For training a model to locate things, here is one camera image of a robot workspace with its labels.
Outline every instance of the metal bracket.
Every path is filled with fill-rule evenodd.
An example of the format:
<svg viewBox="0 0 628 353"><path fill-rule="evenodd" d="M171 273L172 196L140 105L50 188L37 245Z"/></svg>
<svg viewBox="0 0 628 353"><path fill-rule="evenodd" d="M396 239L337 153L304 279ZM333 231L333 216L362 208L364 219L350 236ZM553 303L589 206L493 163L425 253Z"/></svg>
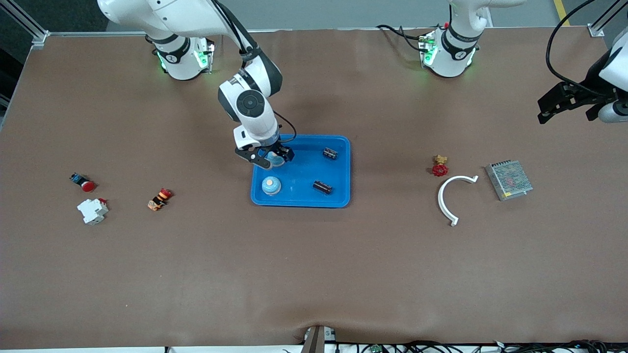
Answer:
<svg viewBox="0 0 628 353"><path fill-rule="evenodd" d="M44 37L42 39L33 38L31 44L33 45L33 49L41 50L43 49L43 45L46 43L46 38L50 36L50 31L46 31Z"/></svg>
<svg viewBox="0 0 628 353"><path fill-rule="evenodd" d="M587 29L589 30L589 34L591 35L591 37L595 38L604 36L604 30L601 28L596 30L591 23L587 23Z"/></svg>
<svg viewBox="0 0 628 353"><path fill-rule="evenodd" d="M325 352L325 327L314 326L310 328L308 338L303 344L301 353L324 353Z"/></svg>
<svg viewBox="0 0 628 353"><path fill-rule="evenodd" d="M0 93L0 106L8 108L10 102L11 102L11 98L5 97L4 94Z"/></svg>

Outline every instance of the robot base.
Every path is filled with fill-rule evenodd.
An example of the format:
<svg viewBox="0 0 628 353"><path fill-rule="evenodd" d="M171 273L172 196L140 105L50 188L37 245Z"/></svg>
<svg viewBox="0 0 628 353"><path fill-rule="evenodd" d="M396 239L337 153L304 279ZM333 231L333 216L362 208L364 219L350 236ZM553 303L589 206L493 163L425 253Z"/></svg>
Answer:
<svg viewBox="0 0 628 353"><path fill-rule="evenodd" d="M475 49L464 60L454 60L441 42L445 31L437 28L419 39L419 48L427 50L421 53L421 66L434 71L442 77L456 77L471 65Z"/></svg>
<svg viewBox="0 0 628 353"><path fill-rule="evenodd" d="M168 61L168 56L157 57L161 62L161 68L173 79L185 81L194 79L202 72L212 72L214 63L214 43L207 43L205 38L190 38L190 49L178 63Z"/></svg>

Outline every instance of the white circuit breaker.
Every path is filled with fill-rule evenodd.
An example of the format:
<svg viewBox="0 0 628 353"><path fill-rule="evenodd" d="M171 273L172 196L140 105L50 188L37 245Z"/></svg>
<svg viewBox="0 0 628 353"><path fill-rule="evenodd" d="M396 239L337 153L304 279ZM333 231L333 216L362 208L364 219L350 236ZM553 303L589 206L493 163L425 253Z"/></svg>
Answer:
<svg viewBox="0 0 628 353"><path fill-rule="evenodd" d="M105 219L104 215L109 212L107 208L107 200L97 198L90 200L89 198L77 206L80 213L83 214L83 222L85 224L94 225Z"/></svg>

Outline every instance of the blue plastic tray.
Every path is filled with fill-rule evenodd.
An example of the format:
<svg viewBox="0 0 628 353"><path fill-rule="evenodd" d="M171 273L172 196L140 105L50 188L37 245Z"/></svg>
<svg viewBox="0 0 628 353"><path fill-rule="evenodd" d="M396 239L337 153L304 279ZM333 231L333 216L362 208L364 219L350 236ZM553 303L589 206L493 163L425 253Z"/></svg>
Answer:
<svg viewBox="0 0 628 353"><path fill-rule="evenodd" d="M281 135L288 139L292 135ZM251 200L262 206L326 207L339 209L351 199L351 143L344 136L336 135L297 135L286 143L295 152L291 162L265 170L253 167ZM338 158L331 160L323 156L325 147L338 152ZM262 191L262 181L266 177L277 177L281 190L276 195L266 195ZM312 187L315 180L332 187L327 195Z"/></svg>

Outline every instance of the white curved pipe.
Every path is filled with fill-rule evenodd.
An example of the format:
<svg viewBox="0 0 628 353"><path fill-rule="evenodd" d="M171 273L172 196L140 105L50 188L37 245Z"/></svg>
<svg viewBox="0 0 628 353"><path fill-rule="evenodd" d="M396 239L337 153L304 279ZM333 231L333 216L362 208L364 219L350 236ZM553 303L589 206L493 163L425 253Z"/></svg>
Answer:
<svg viewBox="0 0 628 353"><path fill-rule="evenodd" d="M452 227L453 227L456 224L458 224L458 217L454 216L453 213L449 211L447 206L445 206L445 201L443 200L443 193L445 192L445 187L452 180L464 180L467 183L475 183L477 181L477 175L474 176L473 178L469 178L468 176L464 176L464 175L452 176L451 178L447 179L438 190L438 206L440 206L440 210L443 212L443 214L445 214L445 216L451 220Z"/></svg>

